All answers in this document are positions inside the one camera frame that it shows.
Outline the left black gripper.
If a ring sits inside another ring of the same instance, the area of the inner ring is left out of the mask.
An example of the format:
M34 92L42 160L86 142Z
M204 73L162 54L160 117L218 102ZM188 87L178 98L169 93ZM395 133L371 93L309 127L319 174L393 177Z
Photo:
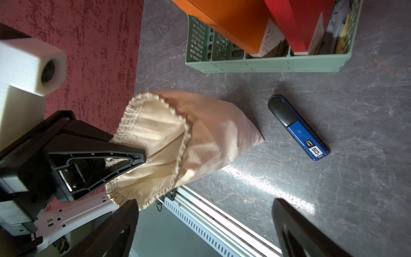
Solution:
M50 167L58 201L74 202L146 162L143 149L66 133L54 137L75 118L70 110L57 111L1 150L1 227L9 234L37 230L34 221L55 192L52 183L38 188Z

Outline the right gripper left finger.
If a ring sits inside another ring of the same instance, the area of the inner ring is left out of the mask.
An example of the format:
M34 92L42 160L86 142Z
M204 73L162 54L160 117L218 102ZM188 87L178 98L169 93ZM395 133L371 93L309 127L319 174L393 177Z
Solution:
M105 220L67 257L128 257L138 224L137 201L129 200Z

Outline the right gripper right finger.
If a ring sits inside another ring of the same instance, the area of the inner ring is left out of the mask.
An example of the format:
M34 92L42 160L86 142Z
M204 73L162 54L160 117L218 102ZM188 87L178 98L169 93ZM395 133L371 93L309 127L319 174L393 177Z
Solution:
M284 257L350 257L351 255L310 223L286 200L272 207L279 246Z

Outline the beige cloth soil bag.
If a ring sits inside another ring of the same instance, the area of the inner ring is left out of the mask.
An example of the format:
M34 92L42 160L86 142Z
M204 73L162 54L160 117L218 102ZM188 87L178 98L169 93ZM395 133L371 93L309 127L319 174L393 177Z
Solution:
M143 210L172 189L228 166L263 140L233 103L174 91L138 94L112 142L143 149L146 162L107 183L107 195L117 206L136 200Z

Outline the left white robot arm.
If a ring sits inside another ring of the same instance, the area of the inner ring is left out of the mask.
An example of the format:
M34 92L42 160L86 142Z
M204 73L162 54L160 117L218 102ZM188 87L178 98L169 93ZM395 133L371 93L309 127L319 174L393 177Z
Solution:
M146 161L142 149L58 111L1 151L1 237L10 256L34 256L115 209L97 190Z

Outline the blue black stapler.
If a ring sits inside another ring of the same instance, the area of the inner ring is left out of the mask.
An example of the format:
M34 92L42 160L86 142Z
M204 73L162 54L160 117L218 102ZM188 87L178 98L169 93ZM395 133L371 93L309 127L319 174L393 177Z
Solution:
M328 146L287 98L282 95L274 95L268 102L268 108L312 160L319 161L330 154Z

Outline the green file organizer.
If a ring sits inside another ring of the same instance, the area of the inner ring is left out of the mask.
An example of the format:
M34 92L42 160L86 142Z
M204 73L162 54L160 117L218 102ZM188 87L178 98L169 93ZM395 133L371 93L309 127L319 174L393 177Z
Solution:
M196 17L188 16L185 64L203 73L339 72L353 55L362 1L351 1L347 41L342 54L294 56L285 46L281 57L252 58Z

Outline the red folder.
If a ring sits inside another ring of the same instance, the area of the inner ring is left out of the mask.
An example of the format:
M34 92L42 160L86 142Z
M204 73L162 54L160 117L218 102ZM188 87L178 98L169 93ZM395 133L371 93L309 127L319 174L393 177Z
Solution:
M266 0L265 4L295 55L318 53L335 1Z

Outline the orange folder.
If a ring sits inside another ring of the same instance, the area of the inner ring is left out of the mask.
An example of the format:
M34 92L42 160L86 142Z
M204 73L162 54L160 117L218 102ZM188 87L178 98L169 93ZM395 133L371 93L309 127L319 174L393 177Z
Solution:
M265 1L175 0L174 3L253 57L266 56L285 40Z

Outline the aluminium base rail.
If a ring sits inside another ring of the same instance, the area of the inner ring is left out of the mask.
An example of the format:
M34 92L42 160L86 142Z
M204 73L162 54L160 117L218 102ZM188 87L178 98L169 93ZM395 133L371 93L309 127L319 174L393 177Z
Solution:
M188 186L140 212L137 257L280 257L281 249Z

